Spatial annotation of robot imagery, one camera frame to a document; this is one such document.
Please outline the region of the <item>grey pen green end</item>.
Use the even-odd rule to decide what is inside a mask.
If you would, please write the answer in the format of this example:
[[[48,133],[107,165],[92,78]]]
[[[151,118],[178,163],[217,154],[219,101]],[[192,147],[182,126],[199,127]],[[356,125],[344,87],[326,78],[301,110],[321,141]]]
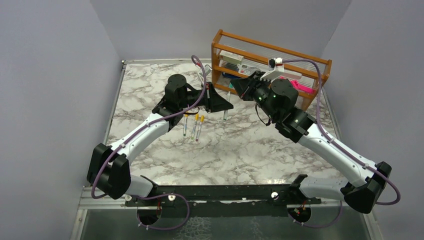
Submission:
[[[223,113],[223,120],[227,120],[228,119],[228,112],[229,112],[228,105],[230,104],[230,99],[231,99],[231,92],[228,91],[227,94],[226,94],[227,104],[226,104],[226,109],[224,110],[224,113]]]

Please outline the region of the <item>grey pen purple end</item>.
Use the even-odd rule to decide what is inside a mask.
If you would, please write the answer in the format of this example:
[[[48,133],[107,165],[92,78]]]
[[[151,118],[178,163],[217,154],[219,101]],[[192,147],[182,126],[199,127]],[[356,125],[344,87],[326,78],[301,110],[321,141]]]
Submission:
[[[195,137],[195,141],[196,141],[196,142],[198,142],[198,141],[199,141],[199,139],[200,139],[200,134],[201,134],[201,130],[202,130],[202,126],[203,126],[204,118],[205,118],[205,116],[204,116],[204,115],[202,115],[202,116],[200,117],[200,122],[199,122],[198,130],[197,130],[197,133],[196,133],[196,137]]]

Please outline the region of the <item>grey pen teal end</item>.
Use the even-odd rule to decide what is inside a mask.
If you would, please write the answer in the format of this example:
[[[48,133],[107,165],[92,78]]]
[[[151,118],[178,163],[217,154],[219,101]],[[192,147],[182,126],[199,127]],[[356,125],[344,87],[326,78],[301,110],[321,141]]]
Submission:
[[[199,121],[199,114],[197,113],[197,114],[194,116],[194,125],[193,125],[192,131],[191,131],[191,135],[190,135],[190,138],[191,138],[192,140],[195,138],[195,134],[196,134],[196,130],[197,130],[197,124],[198,124],[198,121]]]

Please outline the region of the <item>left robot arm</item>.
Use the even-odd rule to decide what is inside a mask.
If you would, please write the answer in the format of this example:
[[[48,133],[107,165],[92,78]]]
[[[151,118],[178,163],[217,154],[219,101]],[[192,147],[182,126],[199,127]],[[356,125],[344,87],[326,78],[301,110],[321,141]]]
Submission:
[[[206,82],[202,89],[194,89],[183,75],[171,75],[163,98],[146,120],[118,141],[110,145],[100,143],[93,149],[86,177],[92,185],[92,198],[109,196],[117,200],[129,195],[137,196],[147,206],[155,203],[155,183],[147,177],[132,175],[131,163],[151,143],[172,130],[185,112],[195,107],[216,113],[234,106],[216,92],[211,82]]]

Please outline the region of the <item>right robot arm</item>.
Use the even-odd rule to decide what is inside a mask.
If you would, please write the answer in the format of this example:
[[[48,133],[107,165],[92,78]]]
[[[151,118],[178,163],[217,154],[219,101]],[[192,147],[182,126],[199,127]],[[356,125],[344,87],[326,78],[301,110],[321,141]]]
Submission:
[[[254,101],[278,132],[313,151],[342,175],[339,179],[300,175],[290,185],[289,199],[300,204],[311,198],[344,201],[352,209],[369,214],[386,186],[392,168],[382,161],[366,160],[329,134],[318,121],[296,106],[299,92],[288,79],[261,80],[262,73],[230,80],[243,101]]]

